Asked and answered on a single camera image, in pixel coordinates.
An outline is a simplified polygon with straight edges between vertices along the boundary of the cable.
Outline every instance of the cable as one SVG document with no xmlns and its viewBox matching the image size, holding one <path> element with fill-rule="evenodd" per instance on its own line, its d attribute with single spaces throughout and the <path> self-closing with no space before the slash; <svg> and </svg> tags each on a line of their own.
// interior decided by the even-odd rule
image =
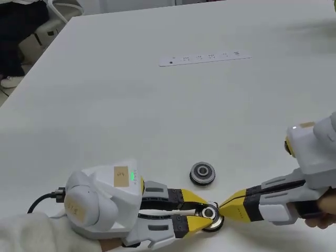
<svg viewBox="0 0 336 252">
<path fill-rule="evenodd" d="M 47 199 L 47 198 L 55 198 L 57 203 L 64 203 L 65 199 L 65 187 L 59 187 L 57 190 L 51 193 L 47 193 L 45 195 L 42 195 L 40 198 L 34 201 L 34 203 L 29 208 L 27 214 L 31 214 L 35 207 L 41 203 L 41 201 Z"/>
<path fill-rule="evenodd" d="M 31 214 L 34 211 L 34 208 L 43 200 L 45 200 L 46 198 L 56 198 L 56 195 L 54 193 L 47 193 L 43 196 L 41 196 L 40 198 L 38 198 L 37 200 L 35 200 L 35 202 L 31 205 L 31 207 L 29 208 L 27 214 Z"/>
</svg>

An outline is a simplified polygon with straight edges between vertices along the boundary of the white shoe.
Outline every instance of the white shoe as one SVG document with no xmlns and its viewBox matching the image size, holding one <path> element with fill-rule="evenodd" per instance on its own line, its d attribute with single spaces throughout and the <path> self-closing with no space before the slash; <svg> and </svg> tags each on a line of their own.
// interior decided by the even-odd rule
<svg viewBox="0 0 336 252">
<path fill-rule="evenodd" d="M 20 82 L 22 80 L 23 80 L 23 77 L 10 77 L 10 76 L 8 76 L 6 79 L 3 79 L 0 82 L 0 85 L 3 88 L 15 88 L 20 84 Z"/>
</svg>

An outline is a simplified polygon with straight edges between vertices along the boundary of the sleeve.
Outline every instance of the sleeve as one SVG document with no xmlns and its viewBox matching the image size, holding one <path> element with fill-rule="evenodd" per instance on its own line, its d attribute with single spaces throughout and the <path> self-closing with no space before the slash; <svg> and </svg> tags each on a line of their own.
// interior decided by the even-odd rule
<svg viewBox="0 0 336 252">
<path fill-rule="evenodd" d="M 65 216 L 42 213 L 0 220 L 1 252 L 101 252 L 98 241 L 77 235 Z"/>
</svg>

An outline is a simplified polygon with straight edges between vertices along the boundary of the metal bearing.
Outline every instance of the metal bearing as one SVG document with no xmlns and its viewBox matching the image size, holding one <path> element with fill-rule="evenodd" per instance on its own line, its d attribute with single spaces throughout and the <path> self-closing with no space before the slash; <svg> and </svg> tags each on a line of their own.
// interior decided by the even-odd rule
<svg viewBox="0 0 336 252">
<path fill-rule="evenodd" d="M 215 179 L 215 169 L 206 162 L 199 162 L 193 165 L 190 171 L 190 179 L 195 185 L 210 185 Z"/>
<path fill-rule="evenodd" d="M 224 224 L 224 217 L 220 216 L 218 211 L 218 204 L 216 202 L 208 202 L 208 206 L 204 209 L 195 211 L 196 216 L 212 219 L 213 222 L 210 226 L 203 228 L 205 232 L 216 232 L 221 229 Z"/>
</svg>

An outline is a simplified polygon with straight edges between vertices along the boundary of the power socket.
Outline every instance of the power socket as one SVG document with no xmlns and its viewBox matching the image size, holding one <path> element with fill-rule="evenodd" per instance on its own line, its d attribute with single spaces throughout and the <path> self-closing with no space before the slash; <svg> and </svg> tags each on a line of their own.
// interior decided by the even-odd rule
<svg viewBox="0 0 336 252">
<path fill-rule="evenodd" d="M 177 57 L 164 57 L 160 60 L 160 67 L 206 63 L 214 61 L 225 61 L 235 59 L 248 59 L 250 55 L 241 51 L 226 51 L 216 54 L 196 54 Z"/>
</svg>

